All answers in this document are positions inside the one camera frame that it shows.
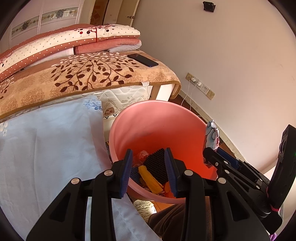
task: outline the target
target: mattress tag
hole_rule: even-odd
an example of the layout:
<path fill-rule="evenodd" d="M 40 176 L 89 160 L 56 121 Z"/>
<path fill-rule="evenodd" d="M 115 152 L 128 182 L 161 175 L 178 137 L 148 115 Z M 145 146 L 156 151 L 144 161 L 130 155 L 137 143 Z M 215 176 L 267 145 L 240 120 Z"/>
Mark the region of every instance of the mattress tag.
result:
<path fill-rule="evenodd" d="M 144 87 L 147 87 L 147 86 L 149 86 L 149 82 L 148 82 L 148 81 L 141 82 L 141 83 L 142 83 L 142 85 L 143 85 Z"/>

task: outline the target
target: brown pants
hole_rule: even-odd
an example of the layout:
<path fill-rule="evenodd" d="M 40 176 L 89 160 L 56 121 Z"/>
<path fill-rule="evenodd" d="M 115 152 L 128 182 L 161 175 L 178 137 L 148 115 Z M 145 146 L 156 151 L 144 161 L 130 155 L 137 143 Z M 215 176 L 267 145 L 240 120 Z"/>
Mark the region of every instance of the brown pants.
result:
<path fill-rule="evenodd" d="M 185 215 L 185 204 L 175 204 L 149 217 L 149 227 L 163 241 L 180 241 L 183 221 Z M 207 240 L 212 240 L 212 218 L 210 200 L 206 197 L 206 222 L 207 222 Z"/>

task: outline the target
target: floral blanket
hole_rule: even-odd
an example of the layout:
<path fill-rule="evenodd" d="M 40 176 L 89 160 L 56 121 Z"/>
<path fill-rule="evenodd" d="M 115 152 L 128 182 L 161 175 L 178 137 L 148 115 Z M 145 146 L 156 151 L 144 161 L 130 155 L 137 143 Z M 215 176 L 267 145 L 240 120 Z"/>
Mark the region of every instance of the floral blanket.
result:
<path fill-rule="evenodd" d="M 149 68 L 128 54 L 139 53 L 159 63 Z M 181 84 L 166 65 L 142 51 L 98 52 L 50 60 L 21 70 L 0 83 L 0 119 L 65 96 L 122 86 Z"/>

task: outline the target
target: purple fabric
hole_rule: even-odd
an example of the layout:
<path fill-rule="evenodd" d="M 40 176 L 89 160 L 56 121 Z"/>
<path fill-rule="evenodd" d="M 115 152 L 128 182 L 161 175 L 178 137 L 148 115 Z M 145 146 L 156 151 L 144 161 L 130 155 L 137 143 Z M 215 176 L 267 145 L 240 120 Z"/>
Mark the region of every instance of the purple fabric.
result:
<path fill-rule="evenodd" d="M 276 239 L 276 234 L 271 234 L 269 237 L 271 241 L 274 241 Z"/>

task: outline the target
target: mattress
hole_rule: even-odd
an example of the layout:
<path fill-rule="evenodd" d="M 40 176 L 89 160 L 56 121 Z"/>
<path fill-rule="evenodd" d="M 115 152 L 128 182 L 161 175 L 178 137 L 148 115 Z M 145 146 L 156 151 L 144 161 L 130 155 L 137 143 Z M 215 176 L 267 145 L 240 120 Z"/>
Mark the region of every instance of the mattress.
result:
<path fill-rule="evenodd" d="M 130 106 L 131 104 L 148 100 L 151 94 L 151 90 L 152 90 L 152 86 L 150 85 L 146 85 L 146 86 L 132 85 L 132 86 L 115 88 L 115 89 L 107 89 L 102 91 L 94 91 L 90 93 L 77 94 L 77 95 L 53 100 L 39 106 L 21 110 L 19 112 L 16 112 L 15 114 L 12 114 L 6 118 L 1 119 L 0 122 L 7 121 L 11 118 L 30 112 L 32 110 L 36 110 L 44 106 L 62 103 L 62 102 L 66 102 L 74 99 L 80 99 L 85 96 L 93 95 L 93 94 L 96 95 L 97 98 L 102 102 L 103 116 L 105 118 L 108 118 L 109 116 L 116 116 L 123 109 Z"/>

